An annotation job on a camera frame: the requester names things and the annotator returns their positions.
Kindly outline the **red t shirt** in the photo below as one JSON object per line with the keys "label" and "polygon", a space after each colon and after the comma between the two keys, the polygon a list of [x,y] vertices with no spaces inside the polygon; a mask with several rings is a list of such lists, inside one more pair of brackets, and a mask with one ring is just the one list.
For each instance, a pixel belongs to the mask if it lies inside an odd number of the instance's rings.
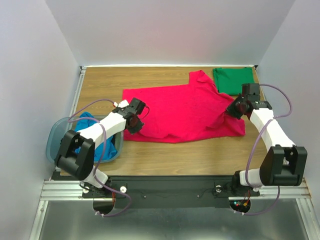
{"label": "red t shirt", "polygon": [[124,89],[122,98],[148,106],[144,126],[135,134],[125,131],[126,141],[173,144],[246,134],[245,121],[225,112],[233,98],[219,93],[202,70],[190,72],[188,84]]}

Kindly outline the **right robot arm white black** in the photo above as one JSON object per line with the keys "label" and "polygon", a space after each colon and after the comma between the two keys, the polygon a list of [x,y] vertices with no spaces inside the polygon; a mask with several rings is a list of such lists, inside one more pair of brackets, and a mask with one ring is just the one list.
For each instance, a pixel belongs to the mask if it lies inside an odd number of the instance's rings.
{"label": "right robot arm white black", "polygon": [[246,116],[258,130],[255,140],[263,140],[267,154],[259,168],[251,169],[251,150],[245,170],[236,171],[230,182],[231,192],[242,195],[248,187],[255,192],[263,186],[299,186],[302,183],[308,152],[297,146],[278,123],[271,104],[261,100],[259,83],[245,83],[242,93],[226,108],[231,117]]}

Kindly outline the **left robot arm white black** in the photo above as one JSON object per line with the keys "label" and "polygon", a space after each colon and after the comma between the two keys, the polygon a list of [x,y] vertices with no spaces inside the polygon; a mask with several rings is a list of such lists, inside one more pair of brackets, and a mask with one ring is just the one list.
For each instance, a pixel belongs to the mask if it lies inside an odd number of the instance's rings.
{"label": "left robot arm white black", "polygon": [[94,163],[95,150],[103,145],[102,150],[105,151],[107,138],[124,130],[131,134],[139,132],[144,126],[139,115],[147,105],[134,97],[130,102],[114,102],[113,106],[112,112],[101,120],[90,117],[95,122],[92,126],[79,131],[68,130],[61,139],[54,163],[77,180],[94,186],[95,193],[100,197],[106,197],[111,192],[128,197],[125,192],[112,189],[109,177],[98,170],[101,161]]}

